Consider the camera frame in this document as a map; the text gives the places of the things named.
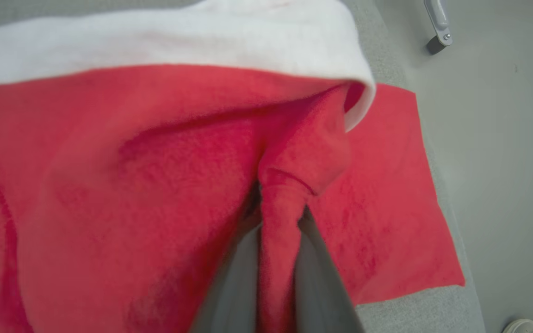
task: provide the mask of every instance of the floor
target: floor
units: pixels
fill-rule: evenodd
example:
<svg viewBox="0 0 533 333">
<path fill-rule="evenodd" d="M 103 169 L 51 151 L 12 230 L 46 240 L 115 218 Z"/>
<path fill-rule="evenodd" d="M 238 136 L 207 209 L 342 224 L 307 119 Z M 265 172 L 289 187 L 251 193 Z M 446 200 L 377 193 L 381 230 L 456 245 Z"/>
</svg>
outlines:
<svg viewBox="0 0 533 333">
<path fill-rule="evenodd" d="M 533 1 L 447 0 L 437 55 L 423 0 L 378 0 L 417 93 L 463 234 L 487 333 L 533 319 Z"/>
</svg>

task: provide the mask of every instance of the red fabric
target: red fabric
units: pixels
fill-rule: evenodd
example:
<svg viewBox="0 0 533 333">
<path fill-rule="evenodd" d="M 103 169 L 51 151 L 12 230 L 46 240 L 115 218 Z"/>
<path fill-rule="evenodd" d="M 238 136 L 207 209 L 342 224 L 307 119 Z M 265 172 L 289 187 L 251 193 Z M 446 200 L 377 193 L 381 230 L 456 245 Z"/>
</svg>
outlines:
<svg viewBox="0 0 533 333">
<path fill-rule="evenodd" d="M 0 85 L 0 332 L 186 332 L 262 184 L 259 324 L 293 331 L 309 203 L 355 303 L 464 284 L 413 93 L 211 66 Z"/>
</svg>

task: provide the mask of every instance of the red cloth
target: red cloth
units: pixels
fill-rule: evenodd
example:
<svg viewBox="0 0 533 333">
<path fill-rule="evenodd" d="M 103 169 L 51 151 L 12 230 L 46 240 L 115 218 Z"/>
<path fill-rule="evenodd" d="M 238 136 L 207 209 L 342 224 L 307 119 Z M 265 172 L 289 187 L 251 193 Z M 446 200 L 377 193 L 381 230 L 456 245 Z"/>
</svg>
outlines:
<svg viewBox="0 0 533 333">
<path fill-rule="evenodd" d="M 309 203 L 349 295 L 464 284 L 413 93 L 212 66 L 0 85 L 0 332 L 186 332 L 262 184 L 260 327 L 293 331 Z"/>
</svg>

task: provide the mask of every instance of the white shoe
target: white shoe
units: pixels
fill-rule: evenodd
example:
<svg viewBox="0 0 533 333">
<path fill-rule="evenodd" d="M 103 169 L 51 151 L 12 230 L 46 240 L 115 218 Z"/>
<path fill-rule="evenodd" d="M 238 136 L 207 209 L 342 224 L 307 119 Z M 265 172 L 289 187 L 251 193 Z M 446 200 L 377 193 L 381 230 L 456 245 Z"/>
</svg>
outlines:
<svg viewBox="0 0 533 333">
<path fill-rule="evenodd" d="M 533 333 L 533 321 L 516 320 L 505 327 L 503 333 Z"/>
</svg>

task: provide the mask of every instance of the gray fabric surface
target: gray fabric surface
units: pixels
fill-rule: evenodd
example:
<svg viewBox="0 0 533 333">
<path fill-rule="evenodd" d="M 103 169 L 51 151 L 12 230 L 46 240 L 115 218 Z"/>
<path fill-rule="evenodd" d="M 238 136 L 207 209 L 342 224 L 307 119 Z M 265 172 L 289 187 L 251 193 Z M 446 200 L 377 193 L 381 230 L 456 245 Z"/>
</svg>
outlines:
<svg viewBox="0 0 533 333">
<path fill-rule="evenodd" d="M 165 8 L 185 6 L 195 0 L 0 0 L 0 25 L 55 15 L 83 15 L 86 13 L 133 8 Z M 344 0 L 355 17 L 359 41 L 370 61 L 378 82 L 406 88 L 404 71 L 396 61 L 388 31 L 372 0 Z M 446 216 L 459 261 L 467 281 L 466 287 L 429 289 L 391 301 L 357 307 L 368 333 L 484 333 L 480 305 L 474 288 L 464 244 L 453 215 L 446 187 L 438 170 L 432 145 L 424 138 L 425 148 L 438 201 Z"/>
</svg>

